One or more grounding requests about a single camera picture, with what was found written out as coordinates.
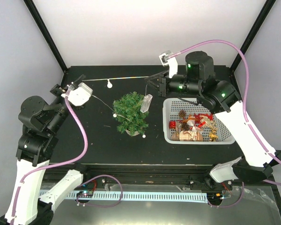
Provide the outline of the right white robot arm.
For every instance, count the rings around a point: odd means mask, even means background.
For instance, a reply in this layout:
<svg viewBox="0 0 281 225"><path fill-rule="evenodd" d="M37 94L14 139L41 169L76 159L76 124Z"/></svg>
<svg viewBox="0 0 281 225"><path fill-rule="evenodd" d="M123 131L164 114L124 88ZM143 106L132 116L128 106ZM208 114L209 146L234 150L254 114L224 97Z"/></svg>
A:
<svg viewBox="0 0 281 225"><path fill-rule="evenodd" d="M275 150L258 131L245 109L244 98L228 81L216 79L214 60L203 51L186 55L186 74L179 75L178 63L171 51L159 55L161 64L168 70L146 78L158 90L158 95L168 93L188 94L207 108L232 134L243 156L215 165L203 178L209 189L227 180L244 183L264 181L270 183L273 166L281 164L281 150Z"/></svg>

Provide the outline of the small green christmas tree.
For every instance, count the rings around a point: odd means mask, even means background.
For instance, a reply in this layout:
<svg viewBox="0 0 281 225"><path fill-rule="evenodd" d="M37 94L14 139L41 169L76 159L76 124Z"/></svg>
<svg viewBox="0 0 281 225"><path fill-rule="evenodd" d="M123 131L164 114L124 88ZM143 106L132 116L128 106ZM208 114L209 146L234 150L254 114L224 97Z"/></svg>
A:
<svg viewBox="0 0 281 225"><path fill-rule="evenodd" d="M141 112L144 96L137 92L130 92L120 99L114 100L113 111L119 122L117 131L129 136L144 135L148 128L145 121L149 112Z"/></svg>

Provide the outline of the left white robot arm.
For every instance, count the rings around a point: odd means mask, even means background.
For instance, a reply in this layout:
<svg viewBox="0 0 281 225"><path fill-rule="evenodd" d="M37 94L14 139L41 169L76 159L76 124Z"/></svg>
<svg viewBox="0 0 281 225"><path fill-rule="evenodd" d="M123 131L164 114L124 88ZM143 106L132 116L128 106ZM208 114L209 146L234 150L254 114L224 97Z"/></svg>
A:
<svg viewBox="0 0 281 225"><path fill-rule="evenodd" d="M23 101L18 115L23 131L16 152L16 182L10 206L0 217L0 225L48 225L56 209L78 185L86 187L90 184L91 175L78 165L45 194L39 193L47 169L72 164L87 151L86 132L72 109L84 105L92 95L93 90L83 83L84 78L81 75L66 87L55 85L50 92L56 99L51 104L40 96ZM81 130L84 149L73 159L50 165L58 143L56 134L69 114Z"/></svg>

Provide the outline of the white perforated plastic basket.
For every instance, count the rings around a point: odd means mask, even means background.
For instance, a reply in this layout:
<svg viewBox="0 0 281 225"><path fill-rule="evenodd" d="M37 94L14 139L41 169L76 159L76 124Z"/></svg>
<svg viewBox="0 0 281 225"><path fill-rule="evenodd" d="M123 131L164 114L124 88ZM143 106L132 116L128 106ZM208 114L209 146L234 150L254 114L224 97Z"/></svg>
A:
<svg viewBox="0 0 281 225"><path fill-rule="evenodd" d="M178 98L168 98L164 100L163 102L163 132L164 132L164 138L165 140L170 144L199 144L199 145L225 145L225 144L232 144L235 142L234 137L229 132L229 130L226 128L226 126L215 116L213 116L213 121L215 121L215 125L217 128L216 135L218 138L211 142L209 140L209 133L211 132L211 129L208 127L205 127L202 129L202 136L203 141L201 142L192 142L192 141L178 141L173 140L172 136L175 133L174 129L170 128L170 122L179 122L182 119L179 117L178 113L183 110L186 112L186 117L189 115L198 115L198 114L207 114L211 116L211 112L202 106L199 105L193 105L191 102L197 102L194 98L184 98L183 100L180 100Z"/></svg>

